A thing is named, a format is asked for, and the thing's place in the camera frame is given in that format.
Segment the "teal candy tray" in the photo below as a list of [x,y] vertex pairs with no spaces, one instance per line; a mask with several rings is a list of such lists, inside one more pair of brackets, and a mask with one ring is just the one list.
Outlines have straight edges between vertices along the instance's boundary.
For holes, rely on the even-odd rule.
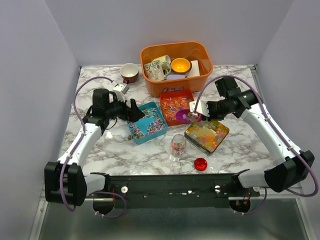
[[167,133],[168,124],[154,101],[143,104],[138,108],[144,113],[144,117],[137,122],[127,121],[132,139],[137,145]]

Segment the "gold tin candy tray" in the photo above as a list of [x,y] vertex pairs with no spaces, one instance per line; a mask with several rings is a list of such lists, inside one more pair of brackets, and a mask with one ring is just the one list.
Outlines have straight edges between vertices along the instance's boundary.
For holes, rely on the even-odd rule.
[[217,120],[192,123],[184,137],[207,156],[211,156],[226,138],[230,129]]

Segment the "purple plastic scoop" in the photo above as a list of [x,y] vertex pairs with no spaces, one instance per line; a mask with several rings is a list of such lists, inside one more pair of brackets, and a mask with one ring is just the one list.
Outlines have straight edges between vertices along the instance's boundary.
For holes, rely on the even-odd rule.
[[194,113],[189,109],[179,110],[176,113],[175,118],[177,121],[182,123],[197,123],[202,121],[202,116],[199,113]]

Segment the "orange candy tray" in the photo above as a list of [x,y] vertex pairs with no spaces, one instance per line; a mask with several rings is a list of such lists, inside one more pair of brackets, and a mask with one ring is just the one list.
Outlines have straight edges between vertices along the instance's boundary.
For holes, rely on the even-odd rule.
[[162,115],[168,126],[184,124],[176,119],[180,110],[189,109],[189,103],[194,100],[193,93],[189,89],[163,92],[159,96]]

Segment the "clear plastic jar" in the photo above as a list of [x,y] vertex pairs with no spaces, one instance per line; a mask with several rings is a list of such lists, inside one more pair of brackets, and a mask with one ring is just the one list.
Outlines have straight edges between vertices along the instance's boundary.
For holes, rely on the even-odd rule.
[[182,134],[173,136],[170,142],[170,158],[178,159],[184,153],[187,146],[185,137]]

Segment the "orange plastic bin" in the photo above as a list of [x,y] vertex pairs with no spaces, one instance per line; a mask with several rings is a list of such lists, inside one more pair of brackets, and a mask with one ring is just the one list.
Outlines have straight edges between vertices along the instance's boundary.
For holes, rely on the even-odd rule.
[[182,79],[154,81],[150,79],[143,69],[142,75],[145,79],[146,88],[152,97],[159,97],[164,92],[174,92],[189,89],[199,92],[203,89],[214,66],[206,47],[196,41],[174,42],[158,44],[145,47],[140,52],[140,63],[144,66],[152,60],[168,55],[171,60],[186,58],[190,61],[198,61],[199,76],[190,76]]

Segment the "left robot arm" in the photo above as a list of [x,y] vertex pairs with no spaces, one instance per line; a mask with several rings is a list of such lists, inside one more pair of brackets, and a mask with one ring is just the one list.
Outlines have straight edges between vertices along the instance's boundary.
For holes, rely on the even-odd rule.
[[137,122],[144,116],[135,99],[119,100],[115,92],[105,88],[93,91],[92,105],[80,118],[81,128],[69,149],[55,162],[44,168],[45,198],[51,203],[64,204],[74,211],[93,193],[104,198],[111,185],[104,173],[83,173],[83,165],[96,142],[104,134],[110,120]]

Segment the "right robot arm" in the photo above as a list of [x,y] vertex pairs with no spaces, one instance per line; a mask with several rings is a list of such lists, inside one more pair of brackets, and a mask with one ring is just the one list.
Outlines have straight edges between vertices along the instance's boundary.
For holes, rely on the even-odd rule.
[[269,151],[275,162],[275,167],[266,170],[244,170],[235,175],[230,183],[230,191],[241,196],[248,188],[270,188],[280,193],[289,191],[290,187],[311,176],[314,191],[304,193],[303,197],[313,197],[319,191],[319,183],[313,170],[315,156],[309,150],[303,151],[283,132],[267,111],[257,91],[249,86],[241,91],[236,83],[237,76],[221,75],[209,83],[215,83],[222,100],[207,101],[205,116],[209,120],[223,120],[228,114],[242,119],[250,125],[259,139]]

